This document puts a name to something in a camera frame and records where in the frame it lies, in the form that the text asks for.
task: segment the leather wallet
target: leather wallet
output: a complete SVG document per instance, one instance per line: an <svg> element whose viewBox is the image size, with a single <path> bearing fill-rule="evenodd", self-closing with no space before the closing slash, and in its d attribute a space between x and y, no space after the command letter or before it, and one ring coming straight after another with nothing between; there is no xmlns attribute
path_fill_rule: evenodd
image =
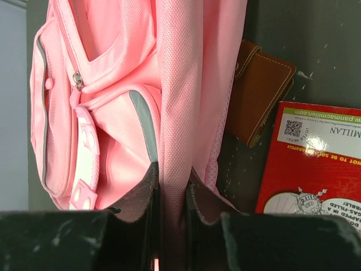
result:
<svg viewBox="0 0 361 271"><path fill-rule="evenodd" d="M265 54L260 46L243 40L237 57L225 131L253 147L278 102L292 87L295 72L293 64Z"/></svg>

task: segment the dark gray wall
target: dark gray wall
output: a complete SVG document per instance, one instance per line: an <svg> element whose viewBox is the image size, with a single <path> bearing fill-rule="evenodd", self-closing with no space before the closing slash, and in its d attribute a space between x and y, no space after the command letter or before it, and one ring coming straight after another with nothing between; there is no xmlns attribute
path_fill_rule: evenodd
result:
<svg viewBox="0 0 361 271"><path fill-rule="evenodd" d="M0 1L0 211L28 209L25 9Z"/></svg>
<svg viewBox="0 0 361 271"><path fill-rule="evenodd" d="M360 0L249 0L244 38L312 75L296 75L286 100L361 108ZM254 210L271 135L272 125L252 149L224 137L218 187L243 211Z"/></svg>

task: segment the pink mesh fabric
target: pink mesh fabric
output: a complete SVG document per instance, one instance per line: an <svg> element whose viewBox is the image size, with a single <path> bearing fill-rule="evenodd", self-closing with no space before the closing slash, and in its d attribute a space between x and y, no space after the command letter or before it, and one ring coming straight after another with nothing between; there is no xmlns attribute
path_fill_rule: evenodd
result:
<svg viewBox="0 0 361 271"><path fill-rule="evenodd" d="M229 90L226 98L226 105L224 106L223 114L218 124L217 134L215 136L212 145L212 150L209 156L209 162L205 171L204 184L207 185L214 192L217 191L217 187L215 186L217 183L217 176L218 176L217 159L221 151L223 132L224 132L224 128L226 127L227 113L228 113L228 107L230 105L233 80L231 80L231 82L232 82L231 85L228 87Z"/></svg>
<svg viewBox="0 0 361 271"><path fill-rule="evenodd" d="M192 165L204 180L212 148L218 156L245 10L246 0L156 1L164 270L186 268L184 191Z"/></svg>

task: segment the white wall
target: white wall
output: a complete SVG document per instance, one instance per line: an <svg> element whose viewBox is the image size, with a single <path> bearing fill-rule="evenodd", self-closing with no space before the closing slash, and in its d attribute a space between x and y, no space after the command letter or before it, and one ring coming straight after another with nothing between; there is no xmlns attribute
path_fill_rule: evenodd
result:
<svg viewBox="0 0 361 271"><path fill-rule="evenodd" d="M28 209L25 9L0 0L0 211Z"/></svg>

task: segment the book cover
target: book cover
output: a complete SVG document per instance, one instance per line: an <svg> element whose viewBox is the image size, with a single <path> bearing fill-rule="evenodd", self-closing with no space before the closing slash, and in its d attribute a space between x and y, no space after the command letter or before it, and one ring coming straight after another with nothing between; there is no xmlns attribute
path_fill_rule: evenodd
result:
<svg viewBox="0 0 361 271"><path fill-rule="evenodd" d="M361 233L361 110L280 102L257 213L332 215Z"/></svg>

